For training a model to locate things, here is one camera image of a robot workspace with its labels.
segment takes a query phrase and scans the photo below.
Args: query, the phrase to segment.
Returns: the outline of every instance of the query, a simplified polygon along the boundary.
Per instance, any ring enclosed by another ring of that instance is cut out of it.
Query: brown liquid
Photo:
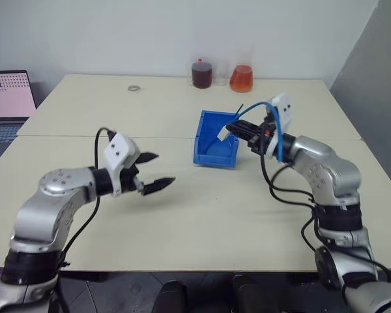
[[[211,86],[213,70],[195,70],[192,68],[193,85],[197,88],[209,88]]]
[[[230,88],[238,93],[247,93],[253,87],[252,67],[238,65],[230,78]]]

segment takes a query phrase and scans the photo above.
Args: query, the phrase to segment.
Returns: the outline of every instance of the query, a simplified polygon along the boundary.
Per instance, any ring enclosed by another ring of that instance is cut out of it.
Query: white table
[[[138,92],[128,91],[139,85]],[[110,126],[131,137],[194,138],[201,110],[235,112],[287,91],[293,122],[289,133],[318,140],[360,136],[321,80],[255,80],[249,93],[229,86],[197,89],[186,78],[67,75],[40,105],[19,136],[94,136]],[[259,123],[265,111],[245,115]]]
[[[377,260],[391,268],[391,182],[366,144],[325,140],[362,174],[362,213]],[[101,150],[107,144],[100,142]],[[192,164],[193,140],[137,138],[160,158],[139,168],[144,181],[175,175],[168,188],[147,197],[105,196],[96,218],[68,255],[71,270],[90,271],[304,271],[315,270],[300,227],[310,212],[273,200],[258,157],[240,143],[234,170]],[[0,266],[23,202],[47,171],[93,163],[93,138],[19,137],[0,159]],[[267,162],[270,172],[279,164]],[[281,186],[307,188],[295,172]],[[93,210],[75,215],[73,234]],[[314,245],[311,230],[307,236]]]

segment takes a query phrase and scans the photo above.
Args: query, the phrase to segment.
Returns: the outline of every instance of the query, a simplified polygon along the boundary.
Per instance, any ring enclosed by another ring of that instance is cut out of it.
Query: laptop
[[[0,156],[35,110],[26,70],[0,71]]]

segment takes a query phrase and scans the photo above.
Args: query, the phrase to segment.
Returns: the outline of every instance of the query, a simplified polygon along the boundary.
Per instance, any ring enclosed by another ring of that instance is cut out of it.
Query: orange liquid
[[[252,67],[249,65],[238,65],[230,78],[230,88],[238,93],[247,93],[253,87]]]

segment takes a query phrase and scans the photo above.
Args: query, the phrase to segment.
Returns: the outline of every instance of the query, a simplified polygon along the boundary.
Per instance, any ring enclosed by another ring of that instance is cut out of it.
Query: blue plastic bin
[[[194,163],[235,167],[238,138],[229,135],[222,142],[217,138],[222,127],[234,118],[235,113],[204,110],[201,112],[194,142]]]

